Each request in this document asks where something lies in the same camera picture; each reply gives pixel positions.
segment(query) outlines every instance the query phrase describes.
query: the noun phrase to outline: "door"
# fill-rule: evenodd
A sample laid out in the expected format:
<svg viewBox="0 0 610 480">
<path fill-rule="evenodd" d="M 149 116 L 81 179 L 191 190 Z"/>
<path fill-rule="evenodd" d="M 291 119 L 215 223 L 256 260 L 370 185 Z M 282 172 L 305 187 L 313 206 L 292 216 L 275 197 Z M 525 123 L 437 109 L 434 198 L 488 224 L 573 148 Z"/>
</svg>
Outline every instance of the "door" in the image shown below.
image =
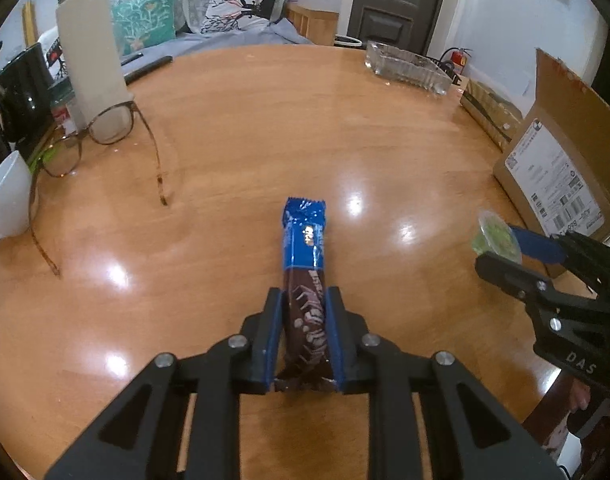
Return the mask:
<svg viewBox="0 0 610 480">
<path fill-rule="evenodd" d="M 425 54 L 442 1 L 354 0 L 348 34 Z"/>
</svg>

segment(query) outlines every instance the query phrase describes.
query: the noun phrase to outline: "chocolate bar wrapper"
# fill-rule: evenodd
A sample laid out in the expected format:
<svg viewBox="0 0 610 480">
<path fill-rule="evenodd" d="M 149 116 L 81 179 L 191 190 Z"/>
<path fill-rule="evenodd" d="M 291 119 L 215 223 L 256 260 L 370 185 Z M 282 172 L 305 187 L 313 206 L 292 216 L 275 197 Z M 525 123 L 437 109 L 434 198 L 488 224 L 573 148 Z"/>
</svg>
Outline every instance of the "chocolate bar wrapper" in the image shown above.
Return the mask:
<svg viewBox="0 0 610 480">
<path fill-rule="evenodd" d="M 283 211 L 285 370 L 278 391 L 333 391 L 325 334 L 325 202 L 289 198 Z"/>
</svg>

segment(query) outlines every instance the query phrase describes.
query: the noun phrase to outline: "human hand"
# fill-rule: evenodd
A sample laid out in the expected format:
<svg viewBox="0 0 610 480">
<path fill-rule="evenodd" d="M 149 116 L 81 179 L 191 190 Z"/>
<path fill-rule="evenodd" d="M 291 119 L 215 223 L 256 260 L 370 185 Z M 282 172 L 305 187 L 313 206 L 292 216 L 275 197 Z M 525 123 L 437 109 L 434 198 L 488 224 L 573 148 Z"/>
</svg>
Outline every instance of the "human hand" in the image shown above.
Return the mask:
<svg viewBox="0 0 610 480">
<path fill-rule="evenodd" d="M 589 386 L 574 378 L 572 387 L 569 390 L 569 411 L 575 413 L 578 408 L 583 411 L 586 410 L 591 398 Z"/>
</svg>

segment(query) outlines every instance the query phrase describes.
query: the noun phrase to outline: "eyeglasses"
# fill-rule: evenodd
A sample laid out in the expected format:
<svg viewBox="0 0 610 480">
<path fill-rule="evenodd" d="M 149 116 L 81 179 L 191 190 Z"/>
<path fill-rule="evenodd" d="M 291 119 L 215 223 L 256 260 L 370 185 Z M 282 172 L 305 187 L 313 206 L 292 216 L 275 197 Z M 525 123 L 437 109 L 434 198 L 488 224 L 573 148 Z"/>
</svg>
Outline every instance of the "eyeglasses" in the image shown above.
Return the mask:
<svg viewBox="0 0 610 480">
<path fill-rule="evenodd" d="M 36 248 L 41 253 L 41 256 L 50 266 L 50 269 L 55 276 L 60 276 L 61 271 L 59 267 L 51 260 L 47 255 L 44 248 L 41 247 L 36 233 L 34 232 L 34 225 L 32 224 L 32 205 L 34 204 L 34 198 L 36 195 L 36 183 L 38 181 L 38 175 L 41 170 L 45 170 L 49 176 L 55 178 L 61 178 L 70 174 L 79 165 L 80 157 L 83 151 L 82 139 L 89 135 L 94 142 L 108 146 L 115 144 L 127 137 L 134 129 L 134 114 L 138 116 L 145 124 L 145 128 L 150 134 L 150 138 L 154 143 L 154 150 L 156 150 L 156 164 L 157 164 L 157 184 L 159 187 L 159 198 L 162 205 L 167 205 L 165 194 L 163 193 L 163 174 L 160 168 L 160 156 L 159 147 L 156 143 L 156 138 L 152 133 L 150 125 L 143 117 L 143 113 L 136 105 L 134 101 L 128 101 L 125 103 L 119 103 L 111 106 L 106 110 L 99 113 L 88 127 L 82 132 L 76 134 L 69 134 L 60 137 L 55 142 L 48 145 L 39 155 L 36 160 L 36 168 L 32 174 L 32 185 L 29 193 L 29 205 L 28 205 L 28 218 L 29 218 L 29 230 L 32 235 L 32 241 L 36 245 Z"/>
</svg>

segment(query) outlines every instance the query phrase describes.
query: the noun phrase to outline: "white cup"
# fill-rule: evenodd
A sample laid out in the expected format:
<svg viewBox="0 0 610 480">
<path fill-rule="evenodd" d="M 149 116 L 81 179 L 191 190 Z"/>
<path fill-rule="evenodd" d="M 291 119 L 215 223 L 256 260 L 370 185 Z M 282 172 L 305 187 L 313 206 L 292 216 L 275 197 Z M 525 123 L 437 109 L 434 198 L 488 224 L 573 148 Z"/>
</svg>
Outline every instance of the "white cup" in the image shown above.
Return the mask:
<svg viewBox="0 0 610 480">
<path fill-rule="evenodd" d="M 0 238 L 18 236 L 29 228 L 28 203 L 32 175 L 19 152 L 0 164 Z"/>
</svg>

